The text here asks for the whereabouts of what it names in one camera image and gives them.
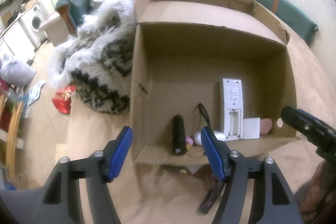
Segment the black flashlight with strap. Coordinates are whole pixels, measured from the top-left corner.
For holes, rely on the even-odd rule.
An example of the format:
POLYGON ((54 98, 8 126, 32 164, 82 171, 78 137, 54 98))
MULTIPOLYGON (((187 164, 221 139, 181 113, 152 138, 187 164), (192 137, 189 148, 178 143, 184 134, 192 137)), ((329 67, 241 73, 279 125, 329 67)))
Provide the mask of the black flashlight with strap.
POLYGON ((187 153, 185 124, 181 115, 175 115, 172 119, 172 153, 182 156, 187 153))

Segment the white remote control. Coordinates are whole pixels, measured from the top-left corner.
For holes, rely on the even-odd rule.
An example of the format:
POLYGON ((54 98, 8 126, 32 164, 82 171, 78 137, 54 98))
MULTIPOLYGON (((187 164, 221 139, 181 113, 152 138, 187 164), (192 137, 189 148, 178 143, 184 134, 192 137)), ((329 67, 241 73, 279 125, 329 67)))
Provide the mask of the white remote control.
POLYGON ((223 78, 220 82, 220 130, 225 141, 242 138, 243 90, 239 79, 223 78))

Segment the pink small bottle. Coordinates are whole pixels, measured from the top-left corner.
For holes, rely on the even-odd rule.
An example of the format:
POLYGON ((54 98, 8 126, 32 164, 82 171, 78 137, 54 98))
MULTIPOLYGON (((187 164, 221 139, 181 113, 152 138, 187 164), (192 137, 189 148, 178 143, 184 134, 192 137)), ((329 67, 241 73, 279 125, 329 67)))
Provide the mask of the pink small bottle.
POLYGON ((186 149, 189 151, 191 147, 194 145, 194 140, 190 136, 186 136, 186 149))

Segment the white square box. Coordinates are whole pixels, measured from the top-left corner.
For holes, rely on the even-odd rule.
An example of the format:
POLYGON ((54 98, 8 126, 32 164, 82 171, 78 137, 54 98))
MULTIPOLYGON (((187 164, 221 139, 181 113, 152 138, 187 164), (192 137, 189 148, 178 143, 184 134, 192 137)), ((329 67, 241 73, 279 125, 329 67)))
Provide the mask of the white square box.
POLYGON ((260 118, 243 119, 242 139, 251 140, 260 137, 260 118))

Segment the pink soft toy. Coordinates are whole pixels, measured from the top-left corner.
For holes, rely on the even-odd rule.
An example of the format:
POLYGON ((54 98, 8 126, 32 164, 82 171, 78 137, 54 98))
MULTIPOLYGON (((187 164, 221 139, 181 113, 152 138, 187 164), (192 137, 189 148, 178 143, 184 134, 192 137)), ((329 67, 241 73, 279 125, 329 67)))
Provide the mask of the pink soft toy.
POLYGON ((260 119, 260 135, 267 135, 272 129, 273 122, 270 118, 260 119))

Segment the dark brown flat strip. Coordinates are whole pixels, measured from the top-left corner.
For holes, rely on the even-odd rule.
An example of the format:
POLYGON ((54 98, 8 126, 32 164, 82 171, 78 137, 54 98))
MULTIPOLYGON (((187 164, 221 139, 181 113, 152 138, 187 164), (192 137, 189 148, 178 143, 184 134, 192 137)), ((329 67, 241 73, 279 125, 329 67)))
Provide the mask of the dark brown flat strip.
POLYGON ((203 199, 201 205, 198 208, 198 213, 208 214, 210 209, 215 204, 217 198, 222 192, 224 183, 217 180, 215 185, 207 192, 205 198, 203 199))

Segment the red snack packet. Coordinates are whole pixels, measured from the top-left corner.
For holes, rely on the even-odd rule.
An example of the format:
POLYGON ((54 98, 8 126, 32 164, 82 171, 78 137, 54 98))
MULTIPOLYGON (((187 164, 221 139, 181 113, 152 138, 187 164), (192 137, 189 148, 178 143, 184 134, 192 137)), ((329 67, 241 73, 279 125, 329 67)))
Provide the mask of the red snack packet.
POLYGON ((75 85, 70 85, 65 88, 59 89, 54 94, 52 98, 52 103, 60 113, 70 115, 72 96, 75 91, 75 85))

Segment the shaggy black white rug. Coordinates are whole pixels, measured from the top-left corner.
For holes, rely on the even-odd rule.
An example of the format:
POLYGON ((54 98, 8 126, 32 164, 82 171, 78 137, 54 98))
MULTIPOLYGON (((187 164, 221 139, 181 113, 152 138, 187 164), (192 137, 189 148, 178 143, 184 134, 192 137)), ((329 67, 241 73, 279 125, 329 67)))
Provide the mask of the shaggy black white rug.
POLYGON ((55 48, 50 85, 74 85, 93 110, 124 115, 130 109, 135 0, 102 0, 84 16, 75 36, 55 48))

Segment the wooden chair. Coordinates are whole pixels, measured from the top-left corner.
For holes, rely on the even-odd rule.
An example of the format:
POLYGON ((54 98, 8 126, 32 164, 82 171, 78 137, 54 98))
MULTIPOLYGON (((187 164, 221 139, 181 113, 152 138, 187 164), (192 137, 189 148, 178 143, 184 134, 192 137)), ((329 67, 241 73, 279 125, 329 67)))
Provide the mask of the wooden chair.
POLYGON ((6 175, 10 182, 15 180, 16 149, 23 149, 23 141, 17 138, 22 111, 22 101, 13 103, 9 128, 7 131, 1 129, 1 163, 5 166, 6 175))

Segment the cardboard box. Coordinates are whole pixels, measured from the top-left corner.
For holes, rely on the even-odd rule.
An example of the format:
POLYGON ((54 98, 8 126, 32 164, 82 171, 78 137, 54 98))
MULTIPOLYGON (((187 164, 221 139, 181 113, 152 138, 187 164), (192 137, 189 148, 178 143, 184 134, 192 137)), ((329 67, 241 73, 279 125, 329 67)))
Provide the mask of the cardboard box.
POLYGON ((280 117, 297 96, 283 22, 254 0, 136 0, 131 156, 141 164, 205 164, 201 147, 172 153, 172 119, 187 135, 221 127, 222 79, 242 82, 243 116, 280 117))

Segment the teal cushion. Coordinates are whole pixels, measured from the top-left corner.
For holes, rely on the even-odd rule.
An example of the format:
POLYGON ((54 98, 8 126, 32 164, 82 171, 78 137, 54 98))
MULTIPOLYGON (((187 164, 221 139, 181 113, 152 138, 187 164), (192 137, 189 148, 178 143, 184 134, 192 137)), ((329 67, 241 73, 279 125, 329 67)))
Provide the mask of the teal cushion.
POLYGON ((308 46, 311 45, 318 25, 288 0, 255 0, 273 12, 294 30, 308 46))

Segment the grey stuffed bag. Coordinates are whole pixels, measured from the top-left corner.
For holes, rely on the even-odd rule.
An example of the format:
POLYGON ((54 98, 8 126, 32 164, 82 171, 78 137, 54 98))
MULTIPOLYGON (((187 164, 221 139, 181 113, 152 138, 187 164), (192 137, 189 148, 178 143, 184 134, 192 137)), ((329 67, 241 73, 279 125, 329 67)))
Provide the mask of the grey stuffed bag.
POLYGON ((1 64, 1 78, 15 87, 23 88, 34 78, 36 70, 28 64, 16 59, 3 59, 1 64))

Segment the white washing machine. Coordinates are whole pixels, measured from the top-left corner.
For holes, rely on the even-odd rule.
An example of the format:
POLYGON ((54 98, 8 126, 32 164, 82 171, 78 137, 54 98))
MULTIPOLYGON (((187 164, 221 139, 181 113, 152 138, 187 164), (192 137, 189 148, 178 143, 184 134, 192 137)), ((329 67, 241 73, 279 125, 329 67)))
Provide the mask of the white washing machine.
POLYGON ((34 4, 21 15, 19 23, 35 50, 38 50, 39 47, 48 39, 46 32, 40 30, 42 24, 44 23, 44 17, 38 3, 34 4))

